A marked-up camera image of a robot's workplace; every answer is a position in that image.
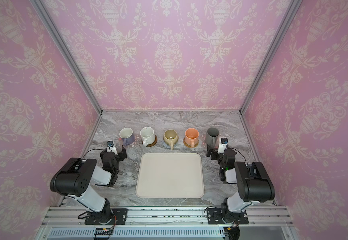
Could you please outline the grey green ceramic mug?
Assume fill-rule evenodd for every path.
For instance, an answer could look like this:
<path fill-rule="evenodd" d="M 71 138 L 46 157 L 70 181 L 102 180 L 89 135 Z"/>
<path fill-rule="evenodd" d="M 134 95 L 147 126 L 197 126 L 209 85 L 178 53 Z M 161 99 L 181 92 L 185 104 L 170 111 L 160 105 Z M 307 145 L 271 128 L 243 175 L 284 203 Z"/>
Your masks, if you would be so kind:
<path fill-rule="evenodd" d="M 206 133 L 205 143 L 212 148 L 216 147 L 220 132 L 217 128 L 209 128 Z"/>

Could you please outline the lavender ceramic mug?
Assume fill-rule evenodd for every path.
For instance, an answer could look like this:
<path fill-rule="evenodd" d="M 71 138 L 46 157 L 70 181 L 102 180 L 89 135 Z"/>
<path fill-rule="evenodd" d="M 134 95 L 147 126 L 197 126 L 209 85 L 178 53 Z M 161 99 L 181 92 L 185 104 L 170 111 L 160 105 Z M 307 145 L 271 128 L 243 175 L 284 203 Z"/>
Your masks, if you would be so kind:
<path fill-rule="evenodd" d="M 134 132 L 131 128 L 123 128 L 120 132 L 119 132 L 119 136 L 121 138 L 128 138 L 131 135 L 134 135 Z"/>

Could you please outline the tan rattan round coaster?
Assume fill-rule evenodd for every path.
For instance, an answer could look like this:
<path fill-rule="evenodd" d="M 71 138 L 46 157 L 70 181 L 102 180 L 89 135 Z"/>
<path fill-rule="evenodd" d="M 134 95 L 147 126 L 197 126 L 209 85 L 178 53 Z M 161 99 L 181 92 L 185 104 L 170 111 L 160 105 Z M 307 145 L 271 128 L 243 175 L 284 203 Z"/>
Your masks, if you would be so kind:
<path fill-rule="evenodd" d="M 185 139 L 185 138 L 183 139 L 183 143 L 184 143 L 184 145 L 185 145 L 187 148 L 196 148 L 196 147 L 199 145 L 199 141 L 197 141 L 193 146 L 192 146 L 192 145 L 189 145 L 189 144 L 186 142 L 186 139 Z"/>

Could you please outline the orange ceramic mug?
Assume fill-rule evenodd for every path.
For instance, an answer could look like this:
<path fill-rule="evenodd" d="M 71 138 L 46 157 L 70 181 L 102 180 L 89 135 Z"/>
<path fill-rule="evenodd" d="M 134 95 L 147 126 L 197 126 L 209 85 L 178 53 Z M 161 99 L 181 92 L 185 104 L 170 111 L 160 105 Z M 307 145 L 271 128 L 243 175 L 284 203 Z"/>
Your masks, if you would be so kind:
<path fill-rule="evenodd" d="M 194 128 L 189 128 L 185 131 L 185 139 L 189 145 L 194 145 L 199 141 L 199 131 Z"/>

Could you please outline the white ceramic mug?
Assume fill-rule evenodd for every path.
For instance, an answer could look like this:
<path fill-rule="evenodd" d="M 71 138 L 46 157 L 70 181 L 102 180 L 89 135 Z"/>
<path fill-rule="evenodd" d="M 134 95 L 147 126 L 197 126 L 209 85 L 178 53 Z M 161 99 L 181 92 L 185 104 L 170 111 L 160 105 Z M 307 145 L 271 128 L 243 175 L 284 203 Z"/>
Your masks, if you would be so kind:
<path fill-rule="evenodd" d="M 155 133 L 153 128 L 151 127 L 144 127 L 143 129 L 141 129 L 140 136 L 143 145 L 146 147 L 155 142 Z"/>

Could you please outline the brown wooden round coaster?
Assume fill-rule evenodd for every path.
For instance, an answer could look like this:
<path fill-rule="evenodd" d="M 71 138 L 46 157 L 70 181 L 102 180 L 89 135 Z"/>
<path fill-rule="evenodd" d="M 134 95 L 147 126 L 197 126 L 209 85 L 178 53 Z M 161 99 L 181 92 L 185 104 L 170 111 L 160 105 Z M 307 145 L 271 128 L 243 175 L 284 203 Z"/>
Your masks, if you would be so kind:
<path fill-rule="evenodd" d="M 157 144 L 157 135 L 154 135 L 154 137 L 155 137 L 154 138 L 154 142 L 149 144 L 149 145 L 147 145 L 147 147 L 151 148 L 151 147 L 153 147 L 153 146 L 155 146 Z"/>

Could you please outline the yellow ceramic mug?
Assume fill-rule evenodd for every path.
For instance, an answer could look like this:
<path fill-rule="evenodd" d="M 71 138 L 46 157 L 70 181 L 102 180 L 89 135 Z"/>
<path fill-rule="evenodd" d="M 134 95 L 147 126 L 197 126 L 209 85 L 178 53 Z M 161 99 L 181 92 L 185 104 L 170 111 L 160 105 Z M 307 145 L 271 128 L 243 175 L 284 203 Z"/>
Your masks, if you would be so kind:
<path fill-rule="evenodd" d="M 179 140 L 179 135 L 175 130 L 167 130 L 165 131 L 163 135 L 163 140 L 164 139 L 168 143 L 169 140 L 175 140 L 175 139 Z"/>

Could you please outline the blue woven round coaster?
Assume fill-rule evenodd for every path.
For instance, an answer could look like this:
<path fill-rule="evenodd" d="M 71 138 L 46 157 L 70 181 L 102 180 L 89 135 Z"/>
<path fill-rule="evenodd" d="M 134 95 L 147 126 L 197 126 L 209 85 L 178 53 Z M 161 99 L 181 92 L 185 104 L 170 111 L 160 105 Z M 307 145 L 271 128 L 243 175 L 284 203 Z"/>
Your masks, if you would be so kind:
<path fill-rule="evenodd" d="M 169 140 L 167 143 L 164 139 L 162 144 L 165 148 L 173 150 L 176 147 L 178 142 L 179 142 L 179 140 L 175 139 L 175 140 Z"/>

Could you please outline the pink flower coaster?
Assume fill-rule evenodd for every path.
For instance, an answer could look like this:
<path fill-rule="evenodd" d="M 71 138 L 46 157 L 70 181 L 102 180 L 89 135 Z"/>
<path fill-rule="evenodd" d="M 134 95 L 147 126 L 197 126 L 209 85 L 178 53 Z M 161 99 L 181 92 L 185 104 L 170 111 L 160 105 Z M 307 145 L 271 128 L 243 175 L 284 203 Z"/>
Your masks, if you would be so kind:
<path fill-rule="evenodd" d="M 135 136 L 131 135 L 128 138 L 121 138 L 121 137 L 119 137 L 118 140 L 119 140 L 119 142 L 121 143 L 121 145 L 123 147 L 125 147 L 125 148 L 132 147 L 134 145 L 134 143 L 135 143 Z"/>
<path fill-rule="evenodd" d="M 206 146 L 210 145 L 213 148 L 218 148 L 220 143 L 220 136 L 213 137 L 206 135 L 204 143 Z"/>

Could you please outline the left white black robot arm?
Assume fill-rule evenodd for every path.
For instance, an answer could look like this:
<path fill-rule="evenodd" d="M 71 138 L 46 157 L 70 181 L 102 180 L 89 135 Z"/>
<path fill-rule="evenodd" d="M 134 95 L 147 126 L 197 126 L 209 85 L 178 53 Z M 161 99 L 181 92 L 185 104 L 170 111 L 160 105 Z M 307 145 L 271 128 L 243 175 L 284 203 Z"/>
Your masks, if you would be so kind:
<path fill-rule="evenodd" d="M 100 153 L 103 167 L 96 159 L 71 158 L 50 181 L 50 190 L 77 201 L 86 212 L 78 216 L 86 225 L 124 225 L 128 209 L 113 209 L 110 201 L 90 185 L 113 187 L 118 179 L 119 163 L 127 158 L 125 147 L 117 153 L 108 147 Z"/>

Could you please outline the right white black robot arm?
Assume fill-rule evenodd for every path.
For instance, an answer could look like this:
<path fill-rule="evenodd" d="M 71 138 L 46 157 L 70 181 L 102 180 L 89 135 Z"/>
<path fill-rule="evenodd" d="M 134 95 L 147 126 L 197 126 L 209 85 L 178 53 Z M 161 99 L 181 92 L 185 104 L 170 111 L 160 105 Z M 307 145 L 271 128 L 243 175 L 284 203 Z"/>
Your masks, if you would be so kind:
<path fill-rule="evenodd" d="M 227 224 L 234 227 L 247 225 L 247 208 L 275 198 L 274 185 L 260 162 L 236 161 L 239 151 L 226 147 L 213 149 L 207 146 L 207 157 L 220 166 L 219 177 L 224 184 L 236 185 L 237 192 L 225 198 L 221 207 L 207 207 L 205 217 L 210 225 Z"/>

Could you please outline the beige rectangular tray mat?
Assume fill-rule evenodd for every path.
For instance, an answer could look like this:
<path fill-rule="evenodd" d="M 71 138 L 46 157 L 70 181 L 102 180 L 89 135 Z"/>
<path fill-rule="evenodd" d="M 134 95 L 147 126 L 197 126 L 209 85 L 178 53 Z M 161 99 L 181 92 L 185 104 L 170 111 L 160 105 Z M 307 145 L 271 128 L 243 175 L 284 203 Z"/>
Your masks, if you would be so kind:
<path fill-rule="evenodd" d="M 144 154 L 135 194 L 139 198 L 203 197 L 205 188 L 201 156 L 186 153 Z"/>

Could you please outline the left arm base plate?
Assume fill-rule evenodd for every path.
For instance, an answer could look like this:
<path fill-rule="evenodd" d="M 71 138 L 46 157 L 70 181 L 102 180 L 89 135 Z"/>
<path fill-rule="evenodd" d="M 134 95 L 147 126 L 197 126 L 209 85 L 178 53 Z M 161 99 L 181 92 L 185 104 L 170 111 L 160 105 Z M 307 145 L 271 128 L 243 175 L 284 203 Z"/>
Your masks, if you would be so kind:
<path fill-rule="evenodd" d="M 111 213 L 88 212 L 85 218 L 86 225 L 125 225 L 128 209 L 115 208 Z"/>

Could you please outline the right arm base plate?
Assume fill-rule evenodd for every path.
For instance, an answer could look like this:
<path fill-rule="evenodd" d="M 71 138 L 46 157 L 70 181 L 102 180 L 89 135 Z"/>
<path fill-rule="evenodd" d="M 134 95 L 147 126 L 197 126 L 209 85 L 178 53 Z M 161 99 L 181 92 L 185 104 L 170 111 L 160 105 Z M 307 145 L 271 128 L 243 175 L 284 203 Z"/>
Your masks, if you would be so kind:
<path fill-rule="evenodd" d="M 221 208 L 207 208 L 205 212 L 209 225 L 248 225 L 247 213 L 232 213 Z"/>

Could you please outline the aluminium front rail frame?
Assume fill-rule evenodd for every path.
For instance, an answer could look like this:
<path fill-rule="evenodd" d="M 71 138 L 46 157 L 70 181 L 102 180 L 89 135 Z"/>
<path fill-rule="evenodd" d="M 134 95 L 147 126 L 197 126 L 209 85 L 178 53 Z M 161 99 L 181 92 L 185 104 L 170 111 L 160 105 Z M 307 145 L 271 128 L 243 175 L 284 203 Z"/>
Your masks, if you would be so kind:
<path fill-rule="evenodd" d="M 248 225 L 209 225 L 206 206 L 119 207 L 125 225 L 86 225 L 81 207 L 51 207 L 37 240 L 297 240 L 285 207 L 259 205 L 246 210 Z"/>

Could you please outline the right aluminium corner post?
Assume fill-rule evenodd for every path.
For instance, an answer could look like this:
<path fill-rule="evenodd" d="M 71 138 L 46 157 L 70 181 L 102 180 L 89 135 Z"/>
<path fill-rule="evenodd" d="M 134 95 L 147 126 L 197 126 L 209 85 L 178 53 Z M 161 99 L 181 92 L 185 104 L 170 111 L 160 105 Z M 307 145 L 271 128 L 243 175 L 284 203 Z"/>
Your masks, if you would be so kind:
<path fill-rule="evenodd" d="M 292 20 L 294 19 L 301 3 L 302 3 L 302 0 L 290 1 L 290 4 L 286 10 L 286 13 L 283 16 L 282 21 L 281 21 L 279 27 L 277 28 L 275 35 L 274 35 L 274 38 L 269 46 L 269 49 L 266 52 L 265 57 L 260 65 L 258 73 L 256 74 L 256 76 L 253 80 L 253 83 L 251 84 L 251 86 L 248 90 L 248 93 L 244 99 L 243 105 L 240 109 L 240 113 L 242 116 L 248 110 L 249 104 L 250 104 L 252 98 L 254 97 L 257 88 L 259 87 L 261 79 L 264 76 L 264 74 L 266 73 L 273 57 L 275 56 L 275 54 L 276 54 L 284 36 L 285 36 L 288 28 L 290 27 L 290 24 L 291 24 Z"/>

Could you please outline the aluminium corner post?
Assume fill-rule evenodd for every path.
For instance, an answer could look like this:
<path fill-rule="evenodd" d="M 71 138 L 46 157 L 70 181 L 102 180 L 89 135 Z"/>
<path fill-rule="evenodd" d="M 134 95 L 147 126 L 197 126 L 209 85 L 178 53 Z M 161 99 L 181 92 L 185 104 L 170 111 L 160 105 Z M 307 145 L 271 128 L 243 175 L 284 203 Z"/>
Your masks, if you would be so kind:
<path fill-rule="evenodd" d="M 51 36 L 58 50 L 62 54 L 64 60 L 68 64 L 71 72 L 76 77 L 83 91 L 86 93 L 91 104 L 93 105 L 95 110 L 98 112 L 98 114 L 102 115 L 103 109 L 100 106 L 99 101 L 97 100 L 96 96 L 94 95 L 94 92 L 92 91 L 88 82 L 86 81 L 83 75 L 83 71 L 79 69 L 77 62 L 74 60 L 73 55 L 71 51 L 69 50 L 67 44 L 65 43 L 60 31 L 58 30 L 51 16 L 49 15 L 46 9 L 46 6 L 42 3 L 42 1 L 39 1 L 39 0 L 30 0 L 30 3 L 34 7 L 40 20 L 42 21 L 43 25 L 47 29 L 49 35 Z"/>
<path fill-rule="evenodd" d="M 269 46 L 269 49 L 266 52 L 265 57 L 260 65 L 258 73 L 256 74 L 256 76 L 253 80 L 253 83 L 251 84 L 251 86 L 248 90 L 248 93 L 244 99 L 243 105 L 240 109 L 240 113 L 242 116 L 248 110 L 249 104 L 250 104 L 252 98 L 254 97 L 257 88 L 259 87 L 261 79 L 264 76 L 264 74 L 266 73 L 273 57 L 275 56 L 275 54 L 276 54 L 284 36 L 285 36 L 288 28 L 290 27 L 290 24 L 291 24 L 292 20 L 294 19 L 301 3 L 302 3 L 302 0 L 290 1 L 290 4 L 286 10 L 286 13 L 283 16 L 282 21 L 281 21 L 279 27 L 277 28 L 275 35 L 274 35 L 274 38 Z"/>

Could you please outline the left aluminium corner post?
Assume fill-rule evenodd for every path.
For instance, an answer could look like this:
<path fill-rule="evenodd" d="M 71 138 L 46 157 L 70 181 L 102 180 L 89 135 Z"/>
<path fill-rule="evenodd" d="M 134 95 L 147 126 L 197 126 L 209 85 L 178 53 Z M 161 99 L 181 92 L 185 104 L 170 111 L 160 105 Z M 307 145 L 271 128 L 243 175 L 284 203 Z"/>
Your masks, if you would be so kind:
<path fill-rule="evenodd" d="M 51 36 L 58 50 L 62 54 L 64 60 L 68 64 L 71 72 L 76 77 L 83 91 L 86 93 L 91 104 L 93 105 L 95 110 L 98 112 L 98 114 L 102 115 L 103 109 L 100 106 L 99 101 L 97 100 L 96 96 L 94 95 L 94 92 L 92 91 L 88 82 L 86 81 L 83 75 L 83 71 L 79 69 L 77 62 L 74 60 L 73 55 L 71 51 L 69 50 L 67 44 L 65 43 L 60 31 L 58 30 L 51 16 L 49 15 L 46 9 L 46 6 L 42 3 L 42 1 L 39 1 L 39 0 L 30 0 L 30 3 L 34 7 L 40 20 L 42 21 L 43 25 L 47 29 L 49 35 Z"/>

